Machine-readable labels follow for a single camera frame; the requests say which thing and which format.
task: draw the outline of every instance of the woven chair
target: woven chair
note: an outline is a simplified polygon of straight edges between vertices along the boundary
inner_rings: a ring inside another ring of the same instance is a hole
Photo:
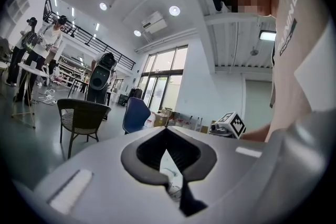
[[[71,156],[72,142],[78,135],[86,135],[86,142],[89,141],[89,137],[99,142],[97,131],[104,116],[111,111],[108,106],[77,99],[60,99],[57,106],[61,117],[59,142],[62,143],[63,127],[71,132],[68,159]]]

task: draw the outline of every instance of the large window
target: large window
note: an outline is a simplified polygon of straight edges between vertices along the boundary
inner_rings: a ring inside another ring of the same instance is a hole
[[[149,55],[139,87],[151,111],[175,109],[187,55],[187,46]]]

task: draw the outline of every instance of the black metal railing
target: black metal railing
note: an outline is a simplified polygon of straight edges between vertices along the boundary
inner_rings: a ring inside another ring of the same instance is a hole
[[[45,12],[43,20],[47,23],[54,24],[57,21],[57,14],[51,10],[50,0],[46,0]],[[111,52],[117,63],[126,67],[129,70],[133,69],[135,62],[115,49],[111,48],[105,42],[98,38],[94,38],[92,34],[80,28],[77,25],[73,25],[71,22],[67,21],[66,24],[61,29],[65,34],[70,37],[84,43],[90,48],[96,50],[97,52]]]

